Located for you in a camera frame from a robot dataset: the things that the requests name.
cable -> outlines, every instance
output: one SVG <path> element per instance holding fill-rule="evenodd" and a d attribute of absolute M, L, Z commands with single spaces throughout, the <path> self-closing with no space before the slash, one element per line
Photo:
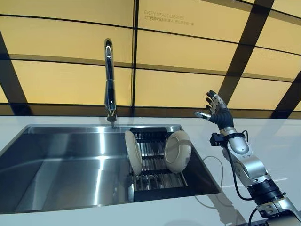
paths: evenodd
<path fill-rule="evenodd" d="M 253 217 L 253 215 L 254 215 L 254 213 L 256 212 L 256 208 L 252 211 L 252 213 L 251 213 L 251 215 L 250 215 L 250 217 L 249 217 L 249 223 L 248 223 L 248 226 L 251 226 L 251 221 L 252 221 L 252 217 Z"/>
<path fill-rule="evenodd" d="M 253 200 L 252 198 L 244 198 L 243 196 L 240 195 L 239 190 L 238 190 L 238 186 L 237 186 L 237 181 L 236 181 L 236 176 L 235 176 L 235 171 L 234 171 L 233 160 L 232 160 L 232 158 L 231 158 L 230 151 L 228 150 L 228 148 L 225 147 L 225 149 L 226 149 L 226 151 L 227 151 L 227 153 L 228 153 L 228 156 L 229 156 L 229 161 L 230 161 L 230 164 L 231 164 L 232 174 L 233 174 L 233 179 L 234 179 L 234 186 L 235 186 L 237 195 L 238 195 L 242 200 L 246 200 L 246 201 Z"/>
<path fill-rule="evenodd" d="M 242 133 L 246 132 L 246 141 L 249 142 L 249 134 L 247 130 L 242 131 Z"/>
<path fill-rule="evenodd" d="M 221 178 L 221 187 L 222 187 L 222 180 L 223 180 L 223 178 L 224 178 L 224 167 L 223 167 L 223 165 L 222 165 L 221 160 L 219 160 L 219 158 L 216 158 L 216 157 L 213 156 L 213 155 L 209 155 L 209 156 L 205 157 L 205 158 L 202 159 L 202 160 L 205 161 L 207 158 L 215 158 L 215 159 L 217 159 L 217 160 L 220 162 L 221 167 L 222 167 L 222 178 Z M 196 199 L 201 205 L 203 205 L 203 206 L 205 206 L 205 207 L 207 207 L 207 208 L 209 208 L 209 209 L 216 209 L 216 207 L 214 207 L 214 206 L 207 206 L 207 205 L 203 204 L 203 203 L 197 198 L 196 195 L 195 195 L 194 197 L 195 197 L 195 199 Z"/>

black cable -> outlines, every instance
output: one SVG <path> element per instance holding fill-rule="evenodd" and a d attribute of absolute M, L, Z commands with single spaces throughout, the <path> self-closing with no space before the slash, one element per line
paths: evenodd
<path fill-rule="evenodd" d="M 256 212 L 256 208 L 252 211 L 252 213 L 251 213 L 251 215 L 250 215 L 250 217 L 249 217 L 249 223 L 248 223 L 248 226 L 251 226 L 251 221 L 252 221 L 252 217 L 253 217 L 253 215 L 254 215 L 254 213 Z"/>
<path fill-rule="evenodd" d="M 243 196 L 240 195 L 239 190 L 238 190 L 238 186 L 237 186 L 237 181 L 236 181 L 236 176 L 235 176 L 235 170 L 234 170 L 233 160 L 232 160 L 232 158 L 231 158 L 230 151 L 228 150 L 228 148 L 225 147 L 225 149 L 227 150 L 227 153 L 228 153 L 228 156 L 229 156 L 229 161 L 230 161 L 230 164 L 231 164 L 232 174 L 233 174 L 233 179 L 234 179 L 234 186 L 235 186 L 237 195 L 238 195 L 242 200 L 246 200 L 246 201 L 253 200 L 252 198 L 244 198 Z"/>
<path fill-rule="evenodd" d="M 249 134 L 248 134 L 248 131 L 244 130 L 242 131 L 242 133 L 246 132 L 246 141 L 249 142 Z"/>

robotic arm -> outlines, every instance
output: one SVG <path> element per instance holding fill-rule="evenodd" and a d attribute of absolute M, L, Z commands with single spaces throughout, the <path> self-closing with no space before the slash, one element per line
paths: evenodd
<path fill-rule="evenodd" d="M 232 172 L 248 189 L 251 198 L 240 195 L 234 176 L 235 188 L 243 200 L 254 200 L 257 210 L 263 218 L 268 218 L 269 226 L 301 225 L 301 215 L 294 207 L 286 193 L 280 192 L 263 163 L 255 156 L 245 135 L 234 128 L 233 117 L 224 101 L 214 92 L 207 93 L 206 109 L 210 114 L 195 112 L 199 118 L 217 124 L 220 133 L 213 133 L 210 138 L 212 146 L 221 146 L 224 157 L 231 163 Z"/>

chrome faucet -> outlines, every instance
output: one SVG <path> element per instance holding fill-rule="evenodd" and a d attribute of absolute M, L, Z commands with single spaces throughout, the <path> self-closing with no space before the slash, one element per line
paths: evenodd
<path fill-rule="evenodd" d="M 113 62 L 113 46 L 110 39 L 104 41 L 104 59 L 105 72 L 107 76 L 104 104 L 107 112 L 107 120 L 111 123 L 112 128 L 116 121 L 116 99 L 114 87 L 114 62 Z"/>

yellow wall panel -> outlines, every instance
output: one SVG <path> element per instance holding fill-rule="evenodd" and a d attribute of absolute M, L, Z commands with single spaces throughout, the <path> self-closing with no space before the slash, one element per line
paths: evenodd
<path fill-rule="evenodd" d="M 275 0 L 272 9 L 301 17 L 300 0 Z"/>
<path fill-rule="evenodd" d="M 0 0 L 0 14 L 132 26 L 132 0 Z"/>
<path fill-rule="evenodd" d="M 0 86 L 0 103 L 7 103 L 7 102 L 8 102 L 8 100 L 6 99 L 3 89 Z"/>
<path fill-rule="evenodd" d="M 138 32 L 137 63 L 227 71 L 237 44 Z"/>
<path fill-rule="evenodd" d="M 300 56 L 255 47 L 244 73 L 294 79 L 300 69 Z"/>
<path fill-rule="evenodd" d="M 105 67 L 13 61 L 29 103 L 103 105 Z M 116 102 L 130 105 L 131 69 L 115 68 Z"/>
<path fill-rule="evenodd" d="M 301 54 L 300 25 L 268 17 L 256 45 Z"/>
<path fill-rule="evenodd" d="M 137 70 L 135 105 L 205 107 L 208 90 L 219 90 L 224 76 Z"/>
<path fill-rule="evenodd" d="M 114 60 L 132 61 L 132 30 L 127 28 L 0 16 L 0 30 L 10 54 L 104 60 L 104 40 L 111 38 Z"/>
<path fill-rule="evenodd" d="M 273 110 L 291 83 L 241 78 L 228 103 L 229 108 Z"/>
<path fill-rule="evenodd" d="M 294 111 L 301 111 L 301 101 L 298 103 Z"/>
<path fill-rule="evenodd" d="M 249 14 L 199 0 L 141 0 L 138 24 L 152 30 L 239 42 Z"/>

